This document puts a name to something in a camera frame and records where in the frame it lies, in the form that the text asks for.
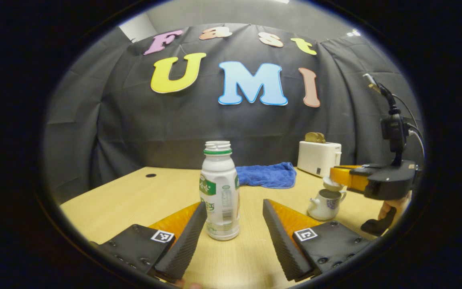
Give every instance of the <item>blue letter m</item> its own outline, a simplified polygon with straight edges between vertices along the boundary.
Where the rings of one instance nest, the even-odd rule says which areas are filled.
[[[272,63],[264,63],[258,68],[253,76],[238,61],[226,61],[219,64],[224,70],[224,95],[219,97],[219,104],[239,104],[242,97],[238,95],[237,85],[250,103],[258,97],[261,87],[263,95],[260,97],[262,104],[270,106],[286,106],[288,100],[283,95],[279,73],[281,66]]]

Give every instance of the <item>table surface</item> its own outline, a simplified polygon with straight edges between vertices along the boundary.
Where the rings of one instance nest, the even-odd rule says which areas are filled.
[[[240,233],[229,241],[210,238],[203,229],[183,279],[204,288],[286,288],[287,281],[263,219],[263,199],[271,199],[306,214],[309,198],[323,189],[322,178],[297,169],[290,189],[240,187]],[[66,217],[88,240],[108,241],[132,224],[143,226],[200,201],[200,170],[145,167],[63,203]],[[382,201],[347,192],[335,220],[364,238],[360,230],[377,219]]]

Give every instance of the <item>green label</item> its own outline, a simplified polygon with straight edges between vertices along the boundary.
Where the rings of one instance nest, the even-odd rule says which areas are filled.
[[[217,193],[217,185],[208,181],[203,175],[201,175],[199,178],[199,190],[205,195],[212,196]]]

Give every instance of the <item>white toaster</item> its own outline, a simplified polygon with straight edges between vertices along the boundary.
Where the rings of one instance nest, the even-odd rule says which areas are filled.
[[[297,168],[320,177],[329,176],[330,169],[340,165],[341,144],[301,141]]]

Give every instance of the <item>plastic bottle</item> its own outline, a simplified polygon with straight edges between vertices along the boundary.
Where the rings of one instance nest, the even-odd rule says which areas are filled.
[[[207,141],[199,179],[199,195],[208,214],[206,231],[221,241],[240,232],[240,183],[231,152],[229,141]]]

